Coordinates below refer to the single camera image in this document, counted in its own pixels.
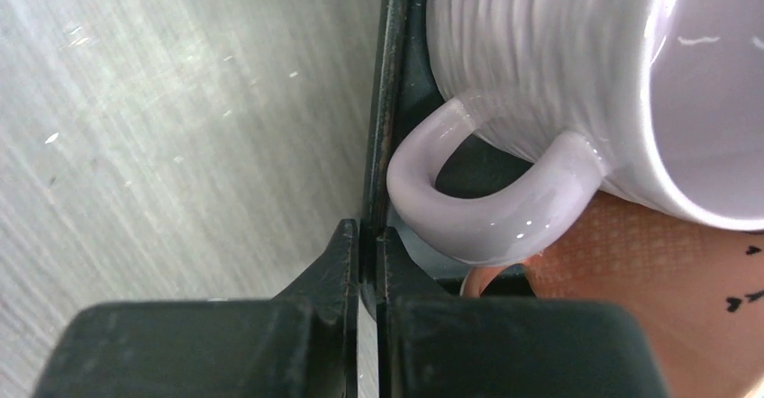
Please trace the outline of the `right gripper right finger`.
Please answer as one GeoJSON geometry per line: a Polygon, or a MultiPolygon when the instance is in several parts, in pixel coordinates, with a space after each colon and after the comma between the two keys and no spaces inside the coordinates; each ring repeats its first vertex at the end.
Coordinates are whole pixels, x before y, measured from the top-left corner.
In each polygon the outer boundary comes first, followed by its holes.
{"type": "Polygon", "coordinates": [[[449,294],[396,229],[378,237],[383,397],[666,397],[637,321],[588,300],[449,294]]]}

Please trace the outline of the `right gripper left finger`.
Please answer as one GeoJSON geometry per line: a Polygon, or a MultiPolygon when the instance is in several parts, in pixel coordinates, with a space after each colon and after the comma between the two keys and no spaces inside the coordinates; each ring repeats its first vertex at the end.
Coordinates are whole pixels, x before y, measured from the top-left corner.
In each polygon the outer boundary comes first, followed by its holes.
{"type": "Polygon", "coordinates": [[[358,224],[269,299],[100,303],[50,353],[36,397],[354,397],[358,224]]]}

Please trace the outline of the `black plastic tray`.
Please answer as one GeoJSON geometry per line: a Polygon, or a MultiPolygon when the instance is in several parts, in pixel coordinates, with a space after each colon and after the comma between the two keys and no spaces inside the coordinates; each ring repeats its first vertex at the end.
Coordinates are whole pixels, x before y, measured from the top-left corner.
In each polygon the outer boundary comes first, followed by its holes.
{"type": "MultiPolygon", "coordinates": [[[[360,291],[372,317],[376,317],[377,302],[376,239],[386,227],[396,228],[412,260],[448,292],[458,292],[468,269],[416,237],[388,200],[388,161],[404,137],[444,104],[444,98],[435,85],[428,59],[426,0],[381,2],[359,230],[360,291]]],[[[530,166],[472,136],[448,159],[436,187],[457,197],[480,197],[507,186],[530,166]]],[[[484,295],[533,297],[533,292],[523,267],[514,266],[502,273],[484,295]]]]}

